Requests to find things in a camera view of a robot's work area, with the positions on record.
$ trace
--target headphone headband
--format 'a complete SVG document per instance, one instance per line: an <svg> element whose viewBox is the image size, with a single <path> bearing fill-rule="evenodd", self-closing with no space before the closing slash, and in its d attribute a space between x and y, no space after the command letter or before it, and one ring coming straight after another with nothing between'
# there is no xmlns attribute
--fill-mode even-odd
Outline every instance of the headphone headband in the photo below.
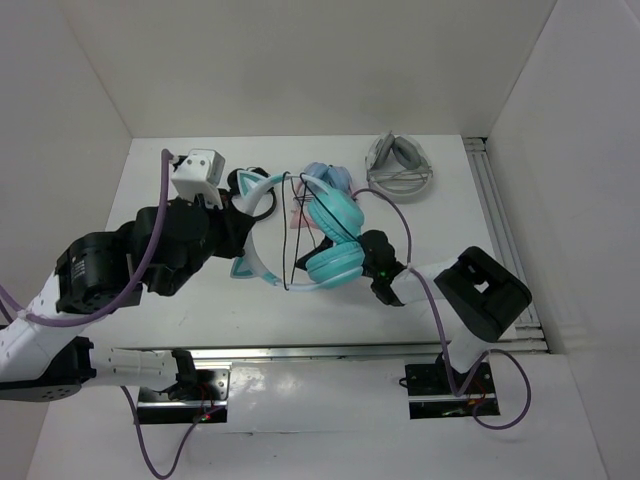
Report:
<svg viewBox="0 0 640 480"><path fill-rule="evenodd" d="M279 183L286 181L289 178L300 178L303 182L308 182L327 194L331 194L332 188L325 182L318 178L314 178L308 175L291 175L289 172L280 173L271 177L263 177L255 172L240 171L238 172L238 186L240 188L240 195L244 198L244 208L242 211L247 215L252 215L255 212L258 203L262 196L274 188ZM231 267L231 278L253 278L260 277L264 281L274 286L284 286L284 282L280 277L269 270L260 259L256 247L253 243L253 232L249 232L247 240L244 245L244 256L238 257L233 262ZM294 283L287 284L289 290L294 292L309 292L322 288L317 283Z"/></svg>
<svg viewBox="0 0 640 480"><path fill-rule="evenodd" d="M391 150L404 170L381 170ZM408 203L419 197L433 177L433 168L422 145L409 135L394 137L391 132L381 134L373 142L365 157L365 166L369 186L396 203Z"/></svg>
<svg viewBox="0 0 640 480"><path fill-rule="evenodd" d="M231 197L229 201L231 202L233 202L233 197L235 197L236 195L240 195L240 186L238 185L238 173L243 170L249 170L250 172L257 173L263 177L269 176L267 171L261 167L250 167L247 169L236 168L235 170L233 170L227 176L227 184L229 185L229 196ZM273 188L271 188L268 190L267 193L271 195L271 205L264 213L261 213L260 215L255 215L255 216L252 215L252 217L256 222L261 222L262 220L269 218L273 214L273 212L276 211L276 205L278 204L278 200L276 199L276 192Z"/></svg>

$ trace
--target headphone ear cup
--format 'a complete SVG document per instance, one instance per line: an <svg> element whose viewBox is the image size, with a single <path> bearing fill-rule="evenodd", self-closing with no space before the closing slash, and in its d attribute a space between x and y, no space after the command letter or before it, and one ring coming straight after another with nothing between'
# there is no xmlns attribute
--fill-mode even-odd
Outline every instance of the headphone ear cup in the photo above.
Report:
<svg viewBox="0 0 640 480"><path fill-rule="evenodd" d="M349 170L344 167L330 167L326 175L329 186L343 192L349 192L349 187L351 186Z"/></svg>
<svg viewBox="0 0 640 480"><path fill-rule="evenodd" d="M229 185L229 195L232 197L240 195L240 187L238 186L238 172L243 168L236 168L227 176L227 185Z"/></svg>
<svg viewBox="0 0 640 480"><path fill-rule="evenodd" d="M398 163L407 170L415 170L422 165L422 156L409 140L397 137L393 142L392 150Z"/></svg>
<svg viewBox="0 0 640 480"><path fill-rule="evenodd" d="M307 165L304 168L304 173L306 173L310 177L314 177L322 180L322 177L325 176L328 170L329 170L329 166L324 163L311 162L309 165Z"/></svg>
<svg viewBox="0 0 640 480"><path fill-rule="evenodd" d="M387 161L389 157L389 153L391 152L391 148L395 143L395 137L391 132L387 134L382 140L380 140L380 147L378 148L378 154L376 155L376 159L371 166L372 170L376 170L378 168L382 168L384 162Z"/></svg>
<svg viewBox="0 0 640 480"><path fill-rule="evenodd" d="M271 176L267 173L267 171L264 168L261 168L261 167L253 167L253 168L250 168L249 170L252 172L256 172L258 175L262 175L263 177Z"/></svg>
<svg viewBox="0 0 640 480"><path fill-rule="evenodd" d="M362 275L364 258L358 242L347 242L314 255L305 266L315 283L323 288L335 288Z"/></svg>
<svg viewBox="0 0 640 480"><path fill-rule="evenodd" d="M319 192L309 204L309 215L318 228L337 244L358 238L364 224L364 214L356 202L346 193L335 189L331 190L330 195Z"/></svg>

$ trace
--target purple cable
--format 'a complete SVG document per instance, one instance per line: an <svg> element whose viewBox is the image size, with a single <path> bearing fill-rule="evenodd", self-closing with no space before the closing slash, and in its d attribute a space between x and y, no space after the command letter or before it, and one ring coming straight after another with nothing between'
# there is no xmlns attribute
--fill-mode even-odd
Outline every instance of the purple cable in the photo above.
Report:
<svg viewBox="0 0 640 480"><path fill-rule="evenodd" d="M436 305L436 301L433 298L433 294L431 293L431 289L429 288L429 285L427 284L427 281L425 280L425 278L422 276L422 274L420 272L415 270L410 265L411 264L412 241L411 241L411 231L409 229L409 222L407 222L407 219L405 218L404 214L400 211L400 209L393 202L393 200L391 200L389 197L387 197L383 193L378 192L377 190L373 190L371 188L361 188L360 190L357 190L356 192L354 192L352 197L355 198L357 195L359 195L360 193L363 193L363 192L373 193L378 198L381 198L384 201L386 201L389 205L391 205L393 207L393 209L398 213L398 215L400 216L400 219L402 220L402 224L404 225L404 228L405 228L405 230L407 232L407 242L408 242L407 265L408 265L408 269L413 275L415 275L415 277L420 282L420 285L422 285L424 293L426 294L427 299L429 300L429 305L431 306L431 310L433 311L433 318L435 319L436 328L438 329L438 338L440 339L440 344L442 345L442 357L443 357L443 360L444 360L445 371L447 373L447 381L449 382L449 388L451 388L451 392L453 393L453 395L456 396L456 397L460 397L460 396L464 395L464 392L466 392L467 388L469 388L469 384L473 380L473 377L474 377L476 371L480 367L480 364L482 363L482 360L484 360L487 357L487 355L489 355L489 353L501 353L502 355L505 355L509 360L511 360L514 363L514 365L516 366L516 368L518 369L518 371L522 375L522 378L524 379L524 384L525 384L525 387L527 389L527 400L525 402L524 408L522 409L522 412L520 413L520 415L518 415L511 422L506 423L504 425L489 425L488 423L484 423L482 420L480 420L480 418L478 418L478 408L480 406L482 406L483 402L477 403L473 407L473 410L471 411L471 414L473 415L473 419L476 422L478 422L478 424L482 425L485 428L488 428L489 430L507 430L508 428L511 428L511 427L517 425L518 423L520 423L522 421L522 419L527 415L527 413L529 412L529 408L531 407L531 383L529 382L529 378L527 377L527 374L525 373L524 369L522 368L522 365L520 365L520 363L515 359L515 357L513 355L511 355L509 352L506 352L506 351L501 350L499 348L492 348L492 349L484 352L482 355L480 355L480 358L478 358L478 360L476 360L476 362L473 364L473 366L469 370L469 374L467 375L467 378L465 379L465 381L462 383L462 386L460 388L458 388L456 386L455 379L453 378L453 367L451 366L451 359L449 357L449 347L447 345L447 337L446 337L446 335L444 333L444 326L442 324L442 319L440 318L440 312L438 311L438 306Z"/></svg>
<svg viewBox="0 0 640 480"><path fill-rule="evenodd" d="M9 311L7 310L7 307L4 306L4 303L2 303L2 300L0 300L0 313L2 313L2 316L7 321L7 323L13 322L13 318L11 318Z"/></svg>
<svg viewBox="0 0 640 480"><path fill-rule="evenodd" d="M7 292L2 285L0 285L0 296L4 299L5 302L7 302L7 305L9 305L12 310L16 312L23 310L20 304L15 301L11 294Z"/></svg>
<svg viewBox="0 0 640 480"><path fill-rule="evenodd" d="M99 320L100 318L113 313L117 308L119 308L131 295L133 290L136 288L136 285L142 279L149 263L151 263L151 259L153 258L153 254L156 251L156 247L158 246L158 242L160 241L160 235L162 234L162 226L164 225L164 217L167 211L167 203L169 200L169 163L173 155L166 148L162 150L162 179L160 183L160 202L158 205L158 213L156 214L156 220L153 226L153 230L151 232L151 238L149 239L149 244L147 245L147 249L142 256L142 260L138 264L138 268L129 279L129 283L124 287L124 289L114 298L108 305L102 307L100 310L93 312L87 316L76 318L73 320L60 320L53 318L45 318L39 317L33 313L27 314L27 320L30 322L36 323L38 325L43 325L45 327L56 327L56 328L68 328L68 327L79 327L81 325L87 325L88 323ZM23 308L16 302L13 297L0 285L0 295L7 301L9 306L16 311L23 310Z"/></svg>
<svg viewBox="0 0 640 480"><path fill-rule="evenodd" d="M411 229L409 228L409 222L407 222L407 219L402 214L402 212L400 211L398 206L395 204L395 202L393 200L391 200L389 197L387 197L384 193L380 193L377 190L374 190L372 188L360 188L360 189L356 190L355 192L353 192L353 195L351 195L351 198L356 198L358 195L360 195L361 193L364 193L364 192L373 193L376 197L381 198L382 200L387 202L396 211L396 213L400 217L400 220L402 220L402 224L404 225L404 229L407 232L407 263L411 263L411 252L413 251L413 240L411 238Z"/></svg>
<svg viewBox="0 0 640 480"><path fill-rule="evenodd" d="M518 423L520 423L522 419L527 415L527 413L529 412L529 408L531 407L531 383L529 382L529 377L527 377L527 374L522 368L522 365L520 365L520 362L518 362L513 355L511 355L509 352L505 350L501 350L499 348L492 348L490 350L487 350L482 355L480 355L480 358L478 358L478 360L476 360L476 363L473 364L473 366L471 367L471 370L469 370L469 374L467 375L467 378L463 382L460 389L458 389L456 387L456 382L453 378L453 367L451 366L451 359L449 357L449 348L447 346L447 339L444 333L444 326L442 325L442 319L440 318L440 312L438 311L438 307L436 306L436 301L433 298L433 294L429 289L429 285L427 284L427 281L424 279L422 274L420 274L420 272L413 269L412 267L409 267L409 271L412 274L414 274L416 278L420 281L420 284L422 285L422 288L424 289L424 292L426 293L427 298L429 299L429 304L431 305L431 310L433 311L433 317L435 318L435 321L436 321L436 327L438 328L438 337L440 337L440 343L442 344L442 358L444 359L444 366L447 372L447 380L449 382L449 387L451 388L451 392L453 393L453 395L456 397L461 397L462 395L464 395L464 392L466 392L467 388L469 388L469 384L473 380L473 377L476 374L476 371L480 367L482 360L484 360L485 357L489 355L489 353L501 353L502 355L506 356L509 360L513 362L513 364L516 366L516 368L520 371L520 374L522 375L525 388L527 389L527 400L525 401L524 408L522 409L522 412L520 412L520 415L518 415L511 422L505 423L504 425L489 425L488 423L484 423L482 420L480 420L480 418L478 418L478 408L482 406L483 402L477 403L473 407L471 414L473 415L473 419L476 422L478 422L483 427L488 428L489 430L507 430L511 427L514 427Z"/></svg>
<svg viewBox="0 0 640 480"><path fill-rule="evenodd" d="M129 408L131 409L131 415L133 416L133 424L136 427L136 434L138 436L138 444L140 445L140 452L142 453L142 458L144 459L144 463L146 463L147 468L149 469L151 474L154 477L156 477L158 480L166 480L171 475L173 475L173 472L175 472L176 468L178 467L178 462L180 461L180 455L182 454L182 449L184 448L185 443L187 443L187 438L189 438L189 435L191 434L191 432L193 432L193 429L198 426L198 423L200 422L200 420L202 420L203 417L206 417L207 415L210 415L211 413L215 412L216 410L219 410L219 409L223 408L223 407L214 407L214 408L209 409L208 411L206 411L202 415L198 415L196 417L196 419L189 426L189 428L185 432L184 436L182 437L182 440L180 441L180 446L178 447L178 451L176 452L176 457L173 460L173 465L171 466L171 470L169 470L168 473L163 475L163 474L159 473L156 470L156 468L153 466L153 463L151 463L151 459L149 458L149 453L147 452L147 447L144 444L144 437L142 436L142 427L140 426L140 418L138 418L138 412L136 411L136 405L133 402L133 398L131 397L131 393L129 392L127 387L120 387L120 388L124 392L124 396L127 397L127 402L129 403Z"/></svg>

